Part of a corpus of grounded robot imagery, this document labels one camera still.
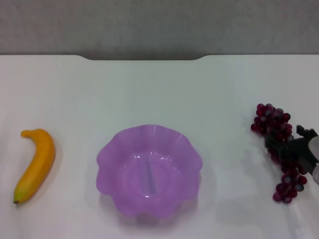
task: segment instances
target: plastic bowl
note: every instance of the plastic bowl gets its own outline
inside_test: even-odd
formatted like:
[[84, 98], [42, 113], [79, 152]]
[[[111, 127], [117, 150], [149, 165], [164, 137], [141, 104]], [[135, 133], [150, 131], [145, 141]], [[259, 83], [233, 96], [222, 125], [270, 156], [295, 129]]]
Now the plastic bowl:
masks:
[[197, 196], [202, 160], [183, 134], [159, 125], [118, 132], [97, 156], [97, 189], [124, 215], [169, 217]]

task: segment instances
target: grape cluster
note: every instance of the grape cluster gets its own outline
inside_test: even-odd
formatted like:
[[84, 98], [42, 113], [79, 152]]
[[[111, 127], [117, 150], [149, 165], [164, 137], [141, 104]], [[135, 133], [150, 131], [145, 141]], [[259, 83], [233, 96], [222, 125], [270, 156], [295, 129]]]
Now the grape cluster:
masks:
[[[281, 108], [275, 108], [272, 104], [258, 104], [254, 123], [250, 126], [253, 132], [262, 136], [270, 134], [276, 141], [287, 143], [293, 140], [292, 125], [288, 123], [290, 114], [284, 113]], [[273, 194], [273, 199], [276, 202], [290, 203], [295, 198], [298, 192], [304, 190], [304, 185], [307, 183], [307, 178], [303, 176], [307, 171], [298, 164], [297, 161], [287, 161], [281, 159], [278, 154], [268, 149], [271, 159], [275, 164], [281, 166], [284, 175], [281, 178], [281, 183], [277, 184], [276, 192]]]

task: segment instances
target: table surface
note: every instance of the table surface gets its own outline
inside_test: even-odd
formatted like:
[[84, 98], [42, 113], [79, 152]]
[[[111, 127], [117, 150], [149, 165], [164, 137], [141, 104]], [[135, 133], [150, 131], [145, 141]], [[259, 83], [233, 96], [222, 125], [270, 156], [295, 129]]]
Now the table surface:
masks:
[[[272, 200], [280, 170], [250, 132], [258, 103], [319, 129], [319, 56], [208, 56], [195, 61], [90, 61], [0, 56], [0, 238], [315, 239], [319, 186], [287, 206]], [[96, 155], [115, 133], [160, 124], [203, 159], [197, 200], [171, 218], [121, 216], [95, 186]], [[23, 129], [56, 143], [51, 172], [27, 203], [14, 187], [34, 153]]]

